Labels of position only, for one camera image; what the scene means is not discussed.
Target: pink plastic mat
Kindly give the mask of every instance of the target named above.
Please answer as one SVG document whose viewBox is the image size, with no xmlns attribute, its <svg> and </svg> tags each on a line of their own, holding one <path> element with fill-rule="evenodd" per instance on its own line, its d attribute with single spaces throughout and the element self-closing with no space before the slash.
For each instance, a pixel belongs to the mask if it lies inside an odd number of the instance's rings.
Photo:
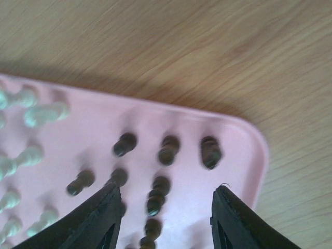
<svg viewBox="0 0 332 249">
<path fill-rule="evenodd" d="M 213 248 L 210 226 L 212 194 L 227 183 L 249 207 L 257 203 L 268 166 L 268 147 L 262 134 L 243 119 L 201 110 L 143 101 L 123 96 L 54 85 L 31 79 L 0 75 L 10 92 L 23 86 L 37 90 L 40 104 L 67 101 L 71 114 L 65 120 L 37 129 L 24 126 L 21 107 L 4 110 L 7 125 L 0 129 L 0 152 L 16 157 L 28 145 L 40 145 L 45 159 L 34 167 L 21 167 L 0 182 L 0 198 L 8 189 L 18 190 L 22 201 L 0 215 L 0 229 L 11 216 L 22 220 L 23 229 L 8 239 L 14 245 L 27 239 L 27 228 L 39 220 L 42 211 L 56 208 L 60 218 L 98 191 L 117 166 L 129 174 L 121 188 L 127 212 L 121 222 L 117 248 L 139 248 L 147 220 L 145 205 L 153 179 L 169 177 L 172 188 L 161 213 L 163 224 L 157 246 L 163 248 Z M 116 158 L 113 145 L 131 131 L 136 148 Z M 163 167 L 157 160 L 162 139 L 178 136 L 181 147 L 175 162 Z M 224 157 L 213 170 L 200 159 L 200 141 L 216 137 Z M 66 186 L 85 168 L 96 176 L 95 183 L 70 197 Z"/>
</svg>

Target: wood grain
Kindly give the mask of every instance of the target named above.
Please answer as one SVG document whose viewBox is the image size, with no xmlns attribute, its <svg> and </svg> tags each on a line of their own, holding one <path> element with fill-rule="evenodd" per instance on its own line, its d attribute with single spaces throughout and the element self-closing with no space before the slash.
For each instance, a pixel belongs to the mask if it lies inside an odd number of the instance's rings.
<svg viewBox="0 0 332 249">
<path fill-rule="evenodd" d="M 2 0 L 0 70 L 248 119 L 271 149 L 257 213 L 332 248 L 331 17 L 329 0 Z"/>
</svg>

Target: dark brown nub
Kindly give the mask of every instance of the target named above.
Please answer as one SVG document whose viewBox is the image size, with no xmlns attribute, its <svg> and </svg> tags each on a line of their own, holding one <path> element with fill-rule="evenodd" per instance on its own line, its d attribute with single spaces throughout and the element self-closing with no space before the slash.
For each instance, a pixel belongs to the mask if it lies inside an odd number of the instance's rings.
<svg viewBox="0 0 332 249">
<path fill-rule="evenodd" d="M 165 203 L 165 196 L 170 192 L 171 183 L 166 177 L 158 176 L 154 180 L 152 188 L 146 203 L 146 212 L 150 217 L 160 212 Z"/>
<path fill-rule="evenodd" d="M 152 184 L 152 189 L 159 190 L 164 196 L 166 196 L 171 190 L 171 183 L 166 177 L 158 176 Z"/>
<path fill-rule="evenodd" d="M 149 217 L 157 215 L 162 205 L 165 203 L 165 198 L 163 196 L 151 196 L 146 203 L 146 212 Z"/>
<path fill-rule="evenodd" d="M 161 143 L 158 159 L 164 166 L 171 165 L 175 160 L 175 155 L 180 148 L 180 142 L 175 136 L 167 136 Z"/>
<path fill-rule="evenodd" d="M 132 151 L 137 144 L 137 138 L 133 133 L 123 134 L 113 147 L 113 152 L 117 157 L 122 157 Z"/>
<path fill-rule="evenodd" d="M 148 237 L 144 237 L 140 241 L 141 249 L 156 249 L 154 241 Z"/>
<path fill-rule="evenodd" d="M 157 219 L 148 219 L 145 224 L 144 230 L 145 235 L 154 241 L 161 234 L 161 223 Z"/>
<path fill-rule="evenodd" d="M 220 159 L 222 158 L 222 152 L 220 150 L 217 139 L 211 136 L 206 136 L 201 141 L 201 159 L 204 166 L 212 170 L 214 169 Z"/>
<path fill-rule="evenodd" d="M 71 196 L 76 196 L 82 192 L 84 188 L 90 187 L 94 183 L 94 174 L 91 170 L 83 170 L 77 175 L 77 179 L 67 186 L 67 192 Z"/>
<path fill-rule="evenodd" d="M 118 187 L 122 187 L 128 180 L 128 174 L 126 170 L 122 168 L 115 169 L 110 175 L 110 181 L 115 183 Z"/>
</svg>

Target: white nub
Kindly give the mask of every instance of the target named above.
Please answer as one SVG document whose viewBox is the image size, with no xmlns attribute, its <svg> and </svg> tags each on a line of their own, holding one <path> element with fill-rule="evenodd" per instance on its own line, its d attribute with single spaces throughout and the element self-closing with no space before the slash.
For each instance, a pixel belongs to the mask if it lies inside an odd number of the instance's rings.
<svg viewBox="0 0 332 249">
<path fill-rule="evenodd" d="M 45 228 L 49 227 L 53 223 L 55 223 L 59 218 L 59 215 L 54 210 L 46 210 L 44 211 L 41 216 L 40 220 L 38 222 L 35 222 L 27 231 L 26 235 L 28 237 L 32 237 L 36 235 L 37 233 L 41 232 Z"/>
<path fill-rule="evenodd" d="M 7 175 L 13 175 L 17 170 L 17 164 L 13 159 L 0 156 L 0 181 Z"/>
<path fill-rule="evenodd" d="M 36 105 L 37 102 L 37 94 L 31 89 L 22 89 L 16 94 L 0 90 L 0 109 L 7 109 L 15 105 L 28 108 Z"/>
<path fill-rule="evenodd" d="M 6 117 L 3 112 L 0 112 L 0 129 L 6 126 Z"/>
<path fill-rule="evenodd" d="M 16 191 L 8 191 L 0 200 L 0 213 L 4 209 L 12 209 L 17 206 L 21 201 L 21 196 Z"/>
<path fill-rule="evenodd" d="M 8 242 L 3 243 L 2 245 L 0 245 L 0 249 L 12 249 L 14 246 Z"/>
<path fill-rule="evenodd" d="M 55 122 L 68 117 L 69 107 L 64 102 L 54 102 L 29 108 L 24 114 L 24 123 L 28 127 L 40 127 L 47 122 Z"/>
<path fill-rule="evenodd" d="M 5 225 L 0 233 L 0 244 L 4 243 L 6 238 L 16 235 L 22 229 L 22 222 L 18 219 L 11 219 Z"/>
<path fill-rule="evenodd" d="M 42 149 L 36 146 L 30 146 L 25 149 L 17 158 L 14 159 L 17 166 L 34 166 L 40 163 L 44 158 Z"/>
</svg>

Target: wooden table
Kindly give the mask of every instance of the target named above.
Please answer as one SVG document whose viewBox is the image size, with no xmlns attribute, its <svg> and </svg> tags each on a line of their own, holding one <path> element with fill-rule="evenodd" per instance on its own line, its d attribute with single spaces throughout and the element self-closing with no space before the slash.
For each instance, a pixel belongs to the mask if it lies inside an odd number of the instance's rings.
<svg viewBox="0 0 332 249">
<path fill-rule="evenodd" d="M 332 248 L 331 1 L 2 0 L 0 71 L 253 122 L 257 213 Z"/>
</svg>

